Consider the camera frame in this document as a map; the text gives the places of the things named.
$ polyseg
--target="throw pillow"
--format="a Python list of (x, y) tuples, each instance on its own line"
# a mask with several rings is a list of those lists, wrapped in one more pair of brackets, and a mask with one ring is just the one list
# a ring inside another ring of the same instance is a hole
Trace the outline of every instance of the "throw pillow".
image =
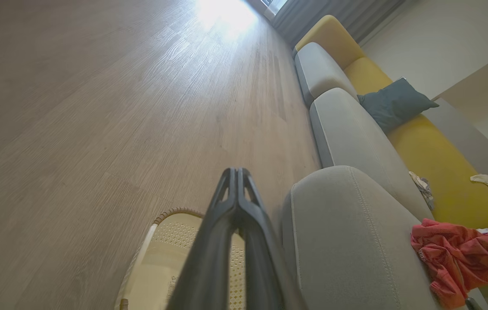
[(377, 93), (358, 95), (358, 100), (386, 135), (421, 112), (439, 106), (417, 92), (404, 78)]

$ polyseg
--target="gray upholstery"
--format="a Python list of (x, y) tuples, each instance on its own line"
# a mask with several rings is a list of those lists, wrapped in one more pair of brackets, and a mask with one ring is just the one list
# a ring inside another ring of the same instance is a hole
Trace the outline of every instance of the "gray upholstery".
[(410, 245), (418, 223), (353, 167), (321, 169), (295, 184), (283, 206), (283, 247), (309, 309), (438, 309)]
[(307, 107), (332, 88), (346, 90), (358, 101), (357, 91), (332, 57), (317, 43), (309, 43), (295, 56), (295, 68)]
[(314, 101), (309, 113), (323, 167), (356, 167), (418, 220), (433, 219), (401, 157), (352, 96), (340, 88), (329, 90)]

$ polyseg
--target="sunlight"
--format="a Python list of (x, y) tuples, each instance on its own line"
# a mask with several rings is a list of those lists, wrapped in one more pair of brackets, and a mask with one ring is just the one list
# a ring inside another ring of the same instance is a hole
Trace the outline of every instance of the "sunlight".
[(257, 20), (252, 8), (241, 0), (197, 0), (197, 8), (202, 27), (210, 30), (218, 22), (227, 39), (245, 33)]

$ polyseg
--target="patterned cloth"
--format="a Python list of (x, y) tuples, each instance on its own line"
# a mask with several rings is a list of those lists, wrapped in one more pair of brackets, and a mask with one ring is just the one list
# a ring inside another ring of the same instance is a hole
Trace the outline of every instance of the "patterned cloth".
[(433, 195), (431, 194), (431, 188), (429, 188), (429, 182), (426, 178), (418, 177), (414, 172), (409, 171), (410, 177), (413, 179), (414, 184), (417, 185), (417, 188), (422, 193), (423, 199), (426, 201), (427, 206), (430, 210), (435, 208), (433, 204)]

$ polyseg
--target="sofa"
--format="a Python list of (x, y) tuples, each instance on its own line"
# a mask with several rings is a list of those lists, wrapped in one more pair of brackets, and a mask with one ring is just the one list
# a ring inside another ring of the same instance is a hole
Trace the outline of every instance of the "sofa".
[[(295, 68), (323, 169), (283, 204), (283, 248), (311, 310), (436, 309), (410, 245), (424, 218), (488, 228), (488, 187), (423, 115), (385, 135), (358, 95), (392, 80), (327, 15), (297, 43)], [(409, 171), (426, 178), (430, 210)], [(470, 296), (488, 308), (478, 289)]]

